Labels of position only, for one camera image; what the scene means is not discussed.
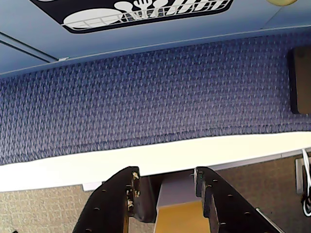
yellow round object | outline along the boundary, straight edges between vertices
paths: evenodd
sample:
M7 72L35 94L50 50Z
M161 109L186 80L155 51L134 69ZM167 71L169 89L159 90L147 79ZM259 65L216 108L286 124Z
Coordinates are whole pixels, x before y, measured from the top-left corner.
M267 0L267 1L276 6L288 6L296 2L297 0Z

white desk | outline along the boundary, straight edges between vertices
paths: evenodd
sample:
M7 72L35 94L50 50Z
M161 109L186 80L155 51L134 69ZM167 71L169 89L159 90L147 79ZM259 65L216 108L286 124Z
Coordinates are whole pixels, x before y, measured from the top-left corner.
M126 166L139 166L141 176L196 166L219 170L293 156L302 148L311 149L311 132L206 137L58 156L0 166L0 192L105 181Z

textured blue fabric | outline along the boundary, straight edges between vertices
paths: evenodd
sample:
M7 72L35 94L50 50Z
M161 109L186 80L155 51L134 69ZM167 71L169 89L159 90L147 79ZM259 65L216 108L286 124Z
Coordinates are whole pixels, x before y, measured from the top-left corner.
M309 131L289 104L294 33L97 60L0 80L0 164L204 136Z

dish rack illustration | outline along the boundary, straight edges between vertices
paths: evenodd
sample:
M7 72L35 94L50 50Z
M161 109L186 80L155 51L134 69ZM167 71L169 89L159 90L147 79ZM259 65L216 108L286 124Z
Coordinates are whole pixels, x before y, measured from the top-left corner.
M159 8L125 12L116 15L88 18L70 23L63 23L75 31L88 30L107 25L125 24L128 22L145 21L155 18L172 17L184 14L220 11L232 0L187 0L185 4L173 4Z

electrical cord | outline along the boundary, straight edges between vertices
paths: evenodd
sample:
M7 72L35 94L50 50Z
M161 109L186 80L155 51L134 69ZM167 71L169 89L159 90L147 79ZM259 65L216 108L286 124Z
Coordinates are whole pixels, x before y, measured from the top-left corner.
M305 149L302 149L302 157L303 157L303 162L305 164L305 169L306 169L306 175L307 175L307 195L303 200L302 203L302 208L303 208L303 213L305 216L310 217L311 216L311 203L310 201L310 188L311 188L311 175L310 175L310 162L309 162L309 157Z

